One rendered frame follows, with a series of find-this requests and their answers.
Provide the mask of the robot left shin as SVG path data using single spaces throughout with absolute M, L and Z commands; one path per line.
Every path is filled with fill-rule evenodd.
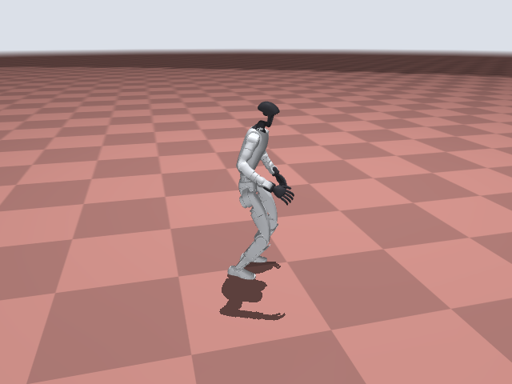
M 276 227 L 275 227 L 275 228 L 273 228 L 272 230 L 270 230 L 270 236 L 271 236 L 271 235 L 272 235 L 272 233 L 276 230 L 276 228 L 277 228 L 277 227 L 278 227 L 278 224 L 276 225 Z M 256 233 L 256 235 L 254 236 L 254 240 L 255 240 L 255 238 L 256 238 L 256 236 L 257 236 L 257 234 L 259 234 L 259 233 L 261 233 L 261 232 L 260 232 L 260 230 L 258 230 L 258 232 Z

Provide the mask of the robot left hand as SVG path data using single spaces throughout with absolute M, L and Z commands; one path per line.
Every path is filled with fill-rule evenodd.
M 272 174 L 272 175 L 276 177 L 279 185 L 287 186 L 286 180 L 284 179 L 284 177 L 282 175 L 280 175 L 279 170 L 275 166 L 273 167 L 273 171 L 275 172 L 275 174 Z

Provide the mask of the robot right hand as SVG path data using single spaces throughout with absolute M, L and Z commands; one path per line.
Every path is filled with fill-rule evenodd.
M 288 202 L 287 202 L 285 199 L 287 199 L 290 203 L 291 203 L 291 200 L 293 200 L 293 197 L 292 197 L 291 195 L 293 195 L 293 196 L 294 196 L 294 194 L 293 194 L 291 191 L 289 191 L 289 190 L 291 190 L 291 188 L 290 188 L 289 186 L 280 186 L 280 185 L 275 186 L 275 184 L 273 183 L 273 185 L 272 185 L 272 187 L 270 188 L 270 190 L 269 190 L 269 189 L 267 189 L 267 188 L 265 188 L 265 187 L 263 187 L 263 188 L 264 188 L 264 190 L 267 190 L 267 191 L 269 191 L 270 193 L 271 193 L 271 192 L 274 192 L 275 196 L 276 196 L 276 197 L 278 197 L 278 198 L 280 198 L 281 200 L 283 200 L 287 205 L 288 205 Z M 289 190 L 286 190 L 286 188 L 287 188 L 287 189 L 289 189 Z M 287 192 L 287 193 L 286 193 L 286 192 Z M 288 194 L 288 193 L 289 193 L 289 194 Z M 285 194 L 285 195 L 284 195 L 284 194 Z M 291 194 L 291 195 L 290 195 L 290 194 Z M 288 196 L 288 197 L 290 197 L 290 198 L 291 198 L 291 200 L 290 200 L 287 196 Z M 282 198 L 282 197 L 283 197 L 283 198 Z M 284 199 L 284 198 L 285 198 L 285 199 Z

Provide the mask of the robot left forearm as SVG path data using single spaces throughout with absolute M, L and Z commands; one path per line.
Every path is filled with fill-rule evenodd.
M 264 151 L 261 159 L 265 168 L 268 169 L 268 171 L 270 172 L 270 174 L 275 174 L 275 172 L 273 171 L 273 167 L 275 166 L 272 161 L 270 160 L 270 158 L 268 157 L 268 154 L 266 151 Z M 276 167 L 276 166 L 275 166 Z M 277 168 L 277 167 L 276 167 Z

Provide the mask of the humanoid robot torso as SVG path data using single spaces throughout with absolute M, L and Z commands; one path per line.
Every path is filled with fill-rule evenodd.
M 253 127 L 253 126 L 252 126 Z M 268 140 L 269 140 L 269 133 L 268 133 L 268 130 L 265 128 L 266 132 L 263 133 L 261 130 L 263 130 L 263 128 L 258 128 L 258 129 L 253 129 L 253 128 L 249 128 L 249 130 L 247 131 L 246 133 L 246 136 L 244 138 L 244 141 L 243 141 L 243 144 L 242 144 L 242 148 L 240 150 L 240 153 L 239 153 L 239 156 L 238 156 L 238 160 L 240 159 L 240 156 L 242 154 L 242 151 L 243 151 L 243 148 L 245 146 L 245 143 L 246 143 L 246 138 L 249 134 L 251 133 L 256 133 L 260 136 L 260 141 L 259 141 L 259 144 L 258 144 L 258 147 L 255 148 L 253 154 L 252 154 L 252 157 L 247 161 L 247 163 L 249 164 L 250 168 L 255 170 L 255 168 L 257 167 L 264 151 L 266 150 L 267 148 L 267 144 L 268 144 Z M 237 164 L 238 164 L 238 160 L 237 160 Z M 236 165 L 237 167 L 237 165 Z M 239 183 L 238 183 L 238 188 L 239 188 L 239 191 L 240 191 L 240 195 L 242 196 L 242 191 L 246 188 L 248 188 L 250 190 L 250 192 L 255 192 L 257 191 L 257 184 L 256 183 L 253 183 L 251 180 L 247 180 L 246 179 L 246 176 L 244 174 L 240 174 L 240 180 L 239 180 Z

